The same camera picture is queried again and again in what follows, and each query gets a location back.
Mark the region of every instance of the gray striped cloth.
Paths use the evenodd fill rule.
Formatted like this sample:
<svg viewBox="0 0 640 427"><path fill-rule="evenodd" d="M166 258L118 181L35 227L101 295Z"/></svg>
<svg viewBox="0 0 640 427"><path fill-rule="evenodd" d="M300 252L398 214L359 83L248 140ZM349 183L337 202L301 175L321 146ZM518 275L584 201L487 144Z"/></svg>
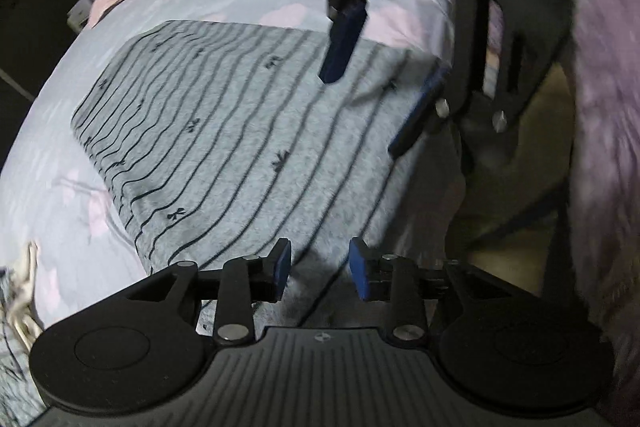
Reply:
<svg viewBox="0 0 640 427"><path fill-rule="evenodd" d="M298 29L167 22L119 52L72 118L148 273L185 259L218 269L292 241L284 301L256 308L257 331L344 304L332 289L348 278L349 241L383 239L420 149L396 163L386 152L429 59L361 40L345 77L325 86L327 43Z"/></svg>
<svg viewBox="0 0 640 427"><path fill-rule="evenodd" d="M29 372L29 355L4 317L14 295L11 272L0 268L0 426L26 427L44 411Z"/></svg>

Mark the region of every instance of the white cloth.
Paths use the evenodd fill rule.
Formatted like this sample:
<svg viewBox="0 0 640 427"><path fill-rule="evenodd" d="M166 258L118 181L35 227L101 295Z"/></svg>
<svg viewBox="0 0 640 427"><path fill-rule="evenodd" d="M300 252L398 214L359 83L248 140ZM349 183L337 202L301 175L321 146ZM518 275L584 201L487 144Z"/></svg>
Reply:
<svg viewBox="0 0 640 427"><path fill-rule="evenodd" d="M4 314L7 324L27 352L42 333L42 328L33 317L32 307L37 256L38 246L30 241L10 272L6 309L0 305L0 316Z"/></svg>

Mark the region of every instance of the blue gripper pad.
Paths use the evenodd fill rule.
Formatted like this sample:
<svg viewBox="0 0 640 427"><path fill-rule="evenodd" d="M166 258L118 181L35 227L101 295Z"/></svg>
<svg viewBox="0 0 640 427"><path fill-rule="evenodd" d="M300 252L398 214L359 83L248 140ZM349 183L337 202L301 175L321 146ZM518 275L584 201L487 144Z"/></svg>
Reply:
<svg viewBox="0 0 640 427"><path fill-rule="evenodd" d="M291 242L287 239L281 239L274 248L282 248L280 257L273 267L273 282L276 285L276 299L279 301L282 299L291 271Z"/></svg>
<svg viewBox="0 0 640 427"><path fill-rule="evenodd" d="M318 76L325 84L333 84L344 76L367 21L367 1L355 0L335 17L329 32L329 49Z"/></svg>
<svg viewBox="0 0 640 427"><path fill-rule="evenodd" d="M351 239L349 243L349 268L351 268L351 278L353 279L354 285L356 285L358 297L360 297L360 300L366 301L370 295L367 266L356 237Z"/></svg>
<svg viewBox="0 0 640 427"><path fill-rule="evenodd" d="M419 128L415 127L420 125L421 121L424 124L426 119L425 111L432 110L433 103L435 103L439 93L438 88L443 85L449 69L449 65L440 60L434 62L432 70L424 79L420 99L418 99L411 113L404 120L400 131L398 131L398 134L389 145L388 150L394 158L398 158L408 152L422 134L423 128L421 126Z"/></svg>

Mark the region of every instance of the ribbed black surface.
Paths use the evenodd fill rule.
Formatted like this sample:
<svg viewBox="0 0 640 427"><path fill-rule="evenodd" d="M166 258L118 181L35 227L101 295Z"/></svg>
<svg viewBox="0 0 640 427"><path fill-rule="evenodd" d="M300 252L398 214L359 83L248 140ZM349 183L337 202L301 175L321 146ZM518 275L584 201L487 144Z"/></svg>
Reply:
<svg viewBox="0 0 640 427"><path fill-rule="evenodd" d="M384 343L375 330L271 329L254 346L222 351L187 393L127 418L50 410L36 427L604 427L596 413L547 421L487 412L455 394L429 357Z"/></svg>

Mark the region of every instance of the logo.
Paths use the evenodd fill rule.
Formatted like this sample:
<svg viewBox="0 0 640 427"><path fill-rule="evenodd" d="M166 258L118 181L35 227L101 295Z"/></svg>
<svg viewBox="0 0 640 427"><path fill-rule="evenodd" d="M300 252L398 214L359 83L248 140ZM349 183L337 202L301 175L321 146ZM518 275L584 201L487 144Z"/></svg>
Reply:
<svg viewBox="0 0 640 427"><path fill-rule="evenodd" d="M329 333L321 331L320 333L316 333L316 336L314 336L314 338L316 341L324 344L325 342L329 342L332 339L332 336L329 335Z"/></svg>

